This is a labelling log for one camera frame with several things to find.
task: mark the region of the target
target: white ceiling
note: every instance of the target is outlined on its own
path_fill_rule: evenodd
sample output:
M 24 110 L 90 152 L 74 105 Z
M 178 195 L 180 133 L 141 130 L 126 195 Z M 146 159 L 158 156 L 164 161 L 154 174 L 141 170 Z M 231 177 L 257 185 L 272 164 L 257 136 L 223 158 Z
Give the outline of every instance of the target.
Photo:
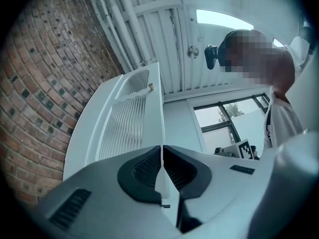
M 143 54 L 132 32 L 128 14 L 123 8 L 122 1 L 116 1 L 139 58 L 143 61 Z M 105 22 L 99 0 L 92 2 L 116 55 L 124 69 L 127 69 Z M 242 19 L 265 33 L 269 40 L 276 38 L 282 44 L 290 44 L 297 35 L 301 15 L 292 0 L 131 0 L 131 2 L 148 51 L 153 61 L 159 61 L 162 87 L 166 97 L 234 88 L 232 80 L 221 77 L 218 65 L 213 70 L 208 70 L 204 58 L 205 47 L 208 44 L 219 45 L 232 29 L 197 23 L 196 9 L 217 11 Z M 190 46 L 198 48 L 197 58 L 187 56 L 187 49 Z M 126 49 L 125 52 L 132 67 L 136 68 L 130 50 Z

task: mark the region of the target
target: tree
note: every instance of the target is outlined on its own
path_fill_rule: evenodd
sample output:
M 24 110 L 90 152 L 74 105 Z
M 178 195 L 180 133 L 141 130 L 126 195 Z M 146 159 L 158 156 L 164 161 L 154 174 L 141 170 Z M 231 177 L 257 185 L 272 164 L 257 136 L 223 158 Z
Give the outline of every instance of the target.
M 231 118 L 245 114 L 243 111 L 239 110 L 237 103 L 228 104 L 224 107 Z M 220 116 L 220 119 L 218 119 L 219 122 L 226 121 L 224 114 L 221 112 L 221 110 L 218 110 L 218 114 Z

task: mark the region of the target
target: person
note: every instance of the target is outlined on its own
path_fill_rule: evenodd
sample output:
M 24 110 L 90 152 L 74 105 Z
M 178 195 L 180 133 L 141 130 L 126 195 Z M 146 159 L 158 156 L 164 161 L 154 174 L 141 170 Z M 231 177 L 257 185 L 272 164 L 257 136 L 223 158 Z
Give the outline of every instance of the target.
M 251 151 L 253 152 L 253 157 L 254 157 L 254 159 L 255 159 L 255 160 L 259 160 L 258 152 L 257 152 L 257 150 L 256 150 L 256 146 L 251 145 L 250 148 L 251 148 Z
M 277 147 L 303 131 L 285 94 L 302 72 L 315 44 L 314 31 L 305 23 L 290 46 L 273 47 L 255 29 L 233 30 L 219 46 L 218 61 L 226 75 L 240 75 L 254 84 L 271 87 L 264 123 L 264 150 Z

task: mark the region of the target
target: glass pane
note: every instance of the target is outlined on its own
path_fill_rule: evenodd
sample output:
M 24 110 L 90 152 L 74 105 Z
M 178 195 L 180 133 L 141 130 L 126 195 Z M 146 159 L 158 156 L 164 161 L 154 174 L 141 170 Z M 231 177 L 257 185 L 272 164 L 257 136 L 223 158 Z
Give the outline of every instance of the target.
M 257 100 L 261 103 L 261 105 L 263 106 L 263 108 L 267 108 L 267 107 L 268 107 L 268 102 L 267 102 L 267 100 L 265 100 L 265 98 L 263 98 L 263 97 L 257 97 Z
M 256 146 L 258 156 L 264 148 L 265 114 L 253 99 L 225 105 L 232 118 L 241 140 L 248 139 L 250 145 Z
M 209 154 L 214 154 L 218 147 L 225 148 L 233 144 L 228 127 L 203 133 L 203 136 Z
M 195 110 L 200 127 L 227 121 L 219 107 Z

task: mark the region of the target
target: white pipe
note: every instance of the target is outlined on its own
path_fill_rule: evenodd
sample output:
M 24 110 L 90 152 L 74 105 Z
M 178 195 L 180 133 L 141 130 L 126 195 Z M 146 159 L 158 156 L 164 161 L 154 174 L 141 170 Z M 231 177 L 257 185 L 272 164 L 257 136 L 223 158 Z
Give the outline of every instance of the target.
M 144 35 L 142 32 L 141 26 L 139 24 L 138 18 L 136 17 L 136 14 L 134 12 L 132 2 L 131 0 L 121 0 L 121 1 L 124 5 L 125 11 L 129 15 L 130 24 L 133 29 L 134 36 L 138 41 L 138 45 L 139 45 L 139 48 L 141 49 L 144 61 L 146 62 L 146 64 L 149 64 L 151 62 L 151 56 L 150 56 L 148 47 L 146 45 L 146 42 L 144 40 Z
M 125 22 L 123 20 L 122 14 L 120 12 L 119 7 L 116 4 L 115 0 L 109 0 L 110 4 L 111 4 L 111 8 L 112 8 L 112 12 L 114 14 L 114 17 L 117 21 L 118 27 L 120 32 L 122 33 L 123 39 L 126 42 L 126 45 L 128 47 L 128 50 L 131 52 L 131 55 L 133 57 L 134 63 L 136 64 L 136 66 L 138 68 L 140 68 L 142 66 L 142 62 L 139 58 L 139 55 L 136 52 L 136 49 L 134 47 L 134 44 L 131 40 L 130 34 L 125 26 Z
M 133 67 L 132 67 L 132 65 L 131 65 L 131 63 L 129 61 L 129 58 L 127 57 L 126 52 L 125 52 L 125 50 L 124 50 L 124 48 L 122 46 L 122 43 L 121 43 L 121 41 L 119 39 L 119 36 L 118 36 L 117 32 L 115 31 L 114 25 L 113 25 L 112 20 L 110 18 L 109 12 L 108 12 L 108 10 L 106 8 L 105 2 L 104 2 L 104 0 L 100 0 L 100 1 L 101 1 L 101 5 L 102 5 L 102 8 L 103 8 L 103 11 L 104 11 L 105 16 L 106 16 L 106 20 L 107 20 L 107 22 L 108 22 L 108 24 L 109 24 L 109 26 L 111 28 L 111 31 L 112 31 L 112 33 L 114 35 L 115 41 L 116 41 L 117 45 L 119 46 L 119 49 L 120 49 L 120 51 L 121 51 L 121 53 L 122 53 L 127 65 L 128 65 L 128 67 L 129 67 L 129 70 L 133 71 Z

